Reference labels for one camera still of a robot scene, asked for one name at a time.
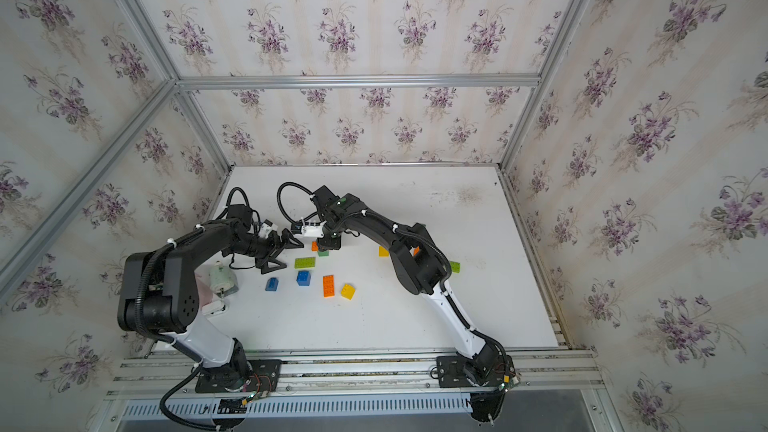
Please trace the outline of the pink pen cup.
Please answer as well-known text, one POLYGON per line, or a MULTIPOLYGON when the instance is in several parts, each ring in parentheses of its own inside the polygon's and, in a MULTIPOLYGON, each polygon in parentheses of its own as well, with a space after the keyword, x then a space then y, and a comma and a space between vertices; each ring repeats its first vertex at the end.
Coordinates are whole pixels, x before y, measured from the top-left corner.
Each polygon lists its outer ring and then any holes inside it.
POLYGON ((195 275, 195 283, 199 296, 200 308, 203 309, 214 301, 214 293, 198 275, 195 275))

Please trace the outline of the lime green lego plate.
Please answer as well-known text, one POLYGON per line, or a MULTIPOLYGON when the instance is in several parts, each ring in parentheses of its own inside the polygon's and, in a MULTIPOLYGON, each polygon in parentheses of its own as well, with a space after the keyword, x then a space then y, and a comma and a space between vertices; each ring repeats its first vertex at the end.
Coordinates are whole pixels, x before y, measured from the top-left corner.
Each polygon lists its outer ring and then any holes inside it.
POLYGON ((298 270, 311 269, 316 266, 315 257, 301 257, 294 261, 294 268, 298 270))

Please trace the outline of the aluminium front rail frame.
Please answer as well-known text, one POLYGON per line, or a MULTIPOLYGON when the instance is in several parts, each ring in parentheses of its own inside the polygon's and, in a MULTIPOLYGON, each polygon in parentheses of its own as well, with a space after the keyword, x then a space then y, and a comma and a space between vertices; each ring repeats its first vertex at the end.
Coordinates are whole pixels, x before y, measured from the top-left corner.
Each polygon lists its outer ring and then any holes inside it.
MULTIPOLYGON (((176 415, 202 424, 221 423, 237 431, 258 419, 383 417, 385 415, 470 414, 476 389, 444 388, 438 359, 445 349, 255 351, 262 368, 246 392, 198 392, 183 386, 168 401, 176 415)), ((623 426, 593 354, 586 350, 512 350, 520 382, 507 394, 511 413, 534 392, 573 391, 576 412, 594 431, 623 426)), ((116 431, 130 422, 159 422, 161 396, 191 371, 176 353, 126 359, 107 387, 89 431, 116 431)))

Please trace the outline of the orange long lego brick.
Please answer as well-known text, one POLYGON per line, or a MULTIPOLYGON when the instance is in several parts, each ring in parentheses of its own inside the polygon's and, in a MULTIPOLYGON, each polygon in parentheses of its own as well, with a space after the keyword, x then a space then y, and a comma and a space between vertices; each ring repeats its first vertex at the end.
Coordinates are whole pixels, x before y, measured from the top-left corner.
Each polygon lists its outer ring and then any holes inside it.
POLYGON ((326 275, 322 278, 322 290, 324 298, 335 296, 335 280, 333 275, 326 275))

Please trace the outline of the blue sloped lego brick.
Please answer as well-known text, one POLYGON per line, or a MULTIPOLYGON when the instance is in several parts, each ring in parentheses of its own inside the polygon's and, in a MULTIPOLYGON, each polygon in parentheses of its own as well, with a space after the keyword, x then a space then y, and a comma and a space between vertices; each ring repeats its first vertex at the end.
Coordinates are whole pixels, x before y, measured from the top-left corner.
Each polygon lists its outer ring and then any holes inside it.
POLYGON ((278 286, 279 286, 279 279, 276 277, 272 277, 267 281, 265 290, 267 292, 275 292, 278 289, 278 286))

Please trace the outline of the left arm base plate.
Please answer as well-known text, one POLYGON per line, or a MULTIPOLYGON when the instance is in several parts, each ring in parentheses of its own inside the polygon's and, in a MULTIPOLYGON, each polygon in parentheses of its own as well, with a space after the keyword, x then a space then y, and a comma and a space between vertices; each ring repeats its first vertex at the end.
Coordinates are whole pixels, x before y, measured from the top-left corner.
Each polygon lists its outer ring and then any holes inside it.
POLYGON ((229 365, 203 368, 195 385, 195 392, 248 392, 267 395, 276 391, 282 364, 282 361, 276 359, 249 360, 244 372, 229 365))

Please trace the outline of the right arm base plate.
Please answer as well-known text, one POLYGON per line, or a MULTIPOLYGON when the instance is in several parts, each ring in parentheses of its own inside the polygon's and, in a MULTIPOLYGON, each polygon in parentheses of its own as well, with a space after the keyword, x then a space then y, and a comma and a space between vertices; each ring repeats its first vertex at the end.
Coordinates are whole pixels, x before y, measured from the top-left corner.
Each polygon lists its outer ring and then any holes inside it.
POLYGON ((509 388, 519 383, 510 357, 471 360, 461 355, 436 358, 430 377, 440 388, 495 387, 509 388))

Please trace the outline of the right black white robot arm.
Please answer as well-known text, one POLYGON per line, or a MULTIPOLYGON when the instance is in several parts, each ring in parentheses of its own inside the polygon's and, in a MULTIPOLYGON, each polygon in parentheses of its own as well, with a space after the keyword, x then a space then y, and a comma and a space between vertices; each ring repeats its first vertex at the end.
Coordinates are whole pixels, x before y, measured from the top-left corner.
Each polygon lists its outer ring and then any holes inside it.
POLYGON ((506 394, 519 384, 519 377, 502 343, 481 332, 460 304, 450 284, 452 264, 425 225, 398 223, 357 196, 339 196, 326 186, 312 191, 288 181, 278 187, 276 201, 292 229, 314 238, 320 250, 340 249, 344 233, 362 235, 384 248, 399 283, 410 294, 425 298, 452 334, 456 353, 436 359, 440 386, 476 387, 469 399, 471 417, 478 423, 492 423, 498 418, 506 394), (287 188, 307 194, 315 211, 292 218, 282 200, 287 188))

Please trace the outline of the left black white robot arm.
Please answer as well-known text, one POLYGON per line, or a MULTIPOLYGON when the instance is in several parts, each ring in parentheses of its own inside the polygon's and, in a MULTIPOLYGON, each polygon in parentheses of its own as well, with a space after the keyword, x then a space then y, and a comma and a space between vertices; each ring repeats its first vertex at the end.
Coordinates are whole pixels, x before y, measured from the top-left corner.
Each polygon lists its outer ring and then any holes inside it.
POLYGON ((212 220, 149 252, 130 255, 124 264, 117 322, 127 332, 165 343, 190 358, 193 369, 160 399, 159 409, 170 421, 198 431, 231 431, 234 422, 209 424, 178 416, 168 406, 172 395, 202 378, 218 390, 240 392, 255 379, 245 348, 220 331, 202 313, 196 271, 207 260, 225 256, 251 257, 264 274, 285 268, 279 256, 303 244, 289 229, 276 232, 261 220, 248 200, 228 200, 212 220))

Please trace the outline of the yellow sloped lego brick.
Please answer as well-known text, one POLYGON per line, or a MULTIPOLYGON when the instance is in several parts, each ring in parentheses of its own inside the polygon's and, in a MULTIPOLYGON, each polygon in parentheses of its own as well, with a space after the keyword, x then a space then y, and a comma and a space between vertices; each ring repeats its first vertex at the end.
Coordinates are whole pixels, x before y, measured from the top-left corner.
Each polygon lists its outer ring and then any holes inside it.
POLYGON ((347 300, 352 300, 356 292, 356 288, 352 286, 351 284, 345 283, 340 291, 340 294, 343 298, 347 300))

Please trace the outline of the white small device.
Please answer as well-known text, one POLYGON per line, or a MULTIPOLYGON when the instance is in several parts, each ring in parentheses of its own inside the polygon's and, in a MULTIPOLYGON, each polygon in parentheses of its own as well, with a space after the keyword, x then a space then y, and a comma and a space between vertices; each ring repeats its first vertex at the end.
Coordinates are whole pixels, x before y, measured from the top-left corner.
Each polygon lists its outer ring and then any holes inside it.
POLYGON ((214 301, 205 306, 202 313, 206 317, 212 317, 228 310, 228 299, 238 291, 239 286, 234 271, 220 261, 214 263, 208 277, 207 285, 214 293, 214 301))

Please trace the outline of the blue square lego brick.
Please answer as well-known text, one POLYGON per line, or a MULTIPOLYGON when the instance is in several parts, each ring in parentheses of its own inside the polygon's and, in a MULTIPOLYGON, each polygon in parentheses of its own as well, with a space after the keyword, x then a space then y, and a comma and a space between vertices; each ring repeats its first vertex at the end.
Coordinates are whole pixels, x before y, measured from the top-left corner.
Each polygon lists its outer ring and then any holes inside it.
POLYGON ((296 282, 299 286, 307 287, 311 283, 311 272, 308 270, 300 270, 297 273, 296 282))

